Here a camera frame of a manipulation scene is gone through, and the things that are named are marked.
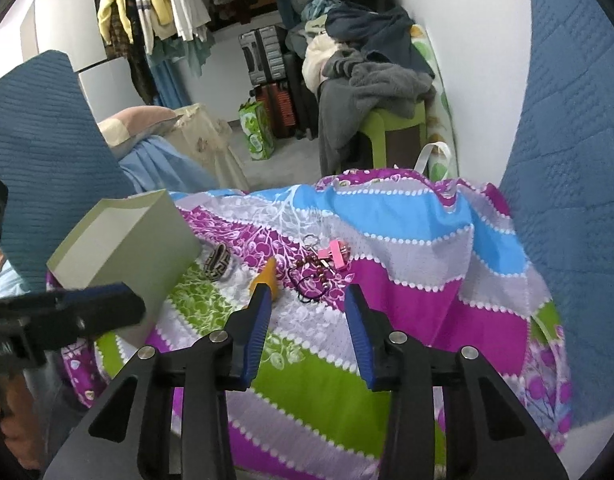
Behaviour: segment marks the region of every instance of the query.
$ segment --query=gray blanket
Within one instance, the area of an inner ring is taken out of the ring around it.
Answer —
[[[319,143],[322,176],[334,174],[349,156],[349,142],[367,114],[385,108],[413,117],[416,102],[432,96],[432,78],[391,63],[365,60],[357,51],[338,52],[322,69]]]

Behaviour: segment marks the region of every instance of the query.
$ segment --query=plastic stool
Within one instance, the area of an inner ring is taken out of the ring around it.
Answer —
[[[416,105],[411,119],[398,117],[384,108],[372,110],[359,131],[372,143],[373,168],[413,168],[427,143],[425,103]]]

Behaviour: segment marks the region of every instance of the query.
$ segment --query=white strap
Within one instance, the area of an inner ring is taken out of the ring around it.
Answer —
[[[423,171],[427,167],[429,157],[431,156],[431,152],[434,148],[439,148],[447,159],[447,171],[445,171],[445,175],[442,178],[442,180],[444,180],[449,174],[449,164],[452,161],[452,150],[449,149],[449,146],[447,146],[445,142],[430,142],[429,144],[425,145],[425,147],[421,150],[420,155],[418,156],[418,161],[414,166],[414,171],[418,171],[418,173],[420,174],[423,173]]]

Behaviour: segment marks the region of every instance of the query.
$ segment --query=cabinet door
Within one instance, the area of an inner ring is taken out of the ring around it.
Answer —
[[[65,52],[75,72],[107,59],[94,0],[36,0],[34,4],[40,52]]]

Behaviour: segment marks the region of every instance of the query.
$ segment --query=gray floor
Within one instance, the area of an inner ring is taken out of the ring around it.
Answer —
[[[293,184],[314,184],[321,178],[318,139],[276,139],[276,150],[269,160],[251,160],[240,124],[230,125],[233,130],[230,145],[241,161],[252,191]]]

